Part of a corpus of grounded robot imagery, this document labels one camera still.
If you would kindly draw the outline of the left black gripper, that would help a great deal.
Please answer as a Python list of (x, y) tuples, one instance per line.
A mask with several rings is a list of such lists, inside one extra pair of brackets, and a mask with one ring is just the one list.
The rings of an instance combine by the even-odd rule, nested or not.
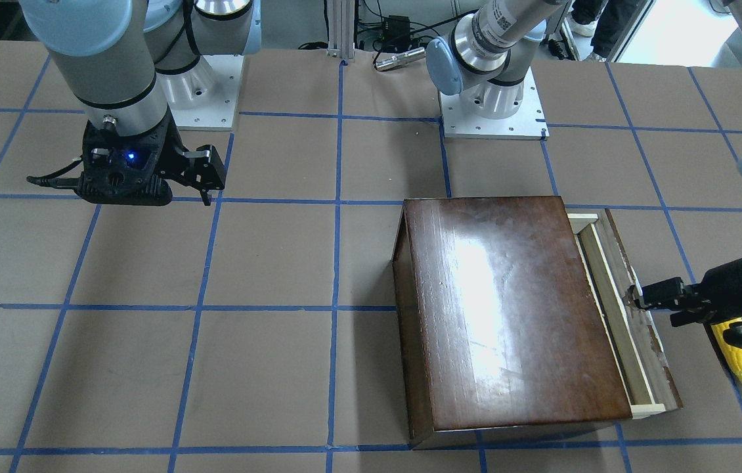
[[(702, 309), (698, 309), (699, 299)], [(631, 303), (638, 309), (678, 311), (669, 315), (672, 327), (742, 317), (742, 258), (713, 267), (697, 285), (686, 284), (680, 277), (632, 285)]]

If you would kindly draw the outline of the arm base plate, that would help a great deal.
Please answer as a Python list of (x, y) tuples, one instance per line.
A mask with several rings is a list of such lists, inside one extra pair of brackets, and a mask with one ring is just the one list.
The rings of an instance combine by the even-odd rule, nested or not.
[(183, 73), (158, 73), (181, 131), (232, 131), (242, 88), (244, 56), (201, 56)]
[(438, 99), (446, 137), (534, 141), (550, 137), (531, 67), (521, 83), (484, 83), (457, 95), (439, 93)]

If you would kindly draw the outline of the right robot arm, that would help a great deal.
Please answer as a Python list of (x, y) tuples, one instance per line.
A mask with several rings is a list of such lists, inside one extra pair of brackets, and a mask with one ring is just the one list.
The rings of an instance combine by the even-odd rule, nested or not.
[(170, 182), (205, 206), (227, 171), (212, 145), (189, 150), (174, 111), (215, 98), (209, 56), (262, 46), (258, 1), (22, 1), (87, 123), (81, 153), (66, 167), (29, 176), (93, 204), (166, 206)]

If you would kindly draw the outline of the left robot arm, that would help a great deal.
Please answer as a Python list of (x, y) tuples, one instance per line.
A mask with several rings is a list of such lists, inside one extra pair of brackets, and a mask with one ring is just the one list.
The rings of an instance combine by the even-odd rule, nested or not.
[[(742, 33), (742, 1), (725, 1)], [(426, 66), (432, 83), (447, 96), (482, 85), (512, 86), (524, 77), (528, 62), (521, 59), (522, 39), (538, 22), (563, 6), (561, 1), (491, 1), (459, 18), (446, 36), (431, 40)], [(609, 60), (638, 1), (575, 1), (569, 23), (579, 35), (590, 37), (590, 62)], [(738, 164), (742, 176), (742, 158)], [(718, 325), (732, 322), (742, 329), (742, 258), (705, 273), (698, 284), (679, 278), (656, 282), (642, 290), (635, 302), (644, 308), (673, 309), (671, 323)]]

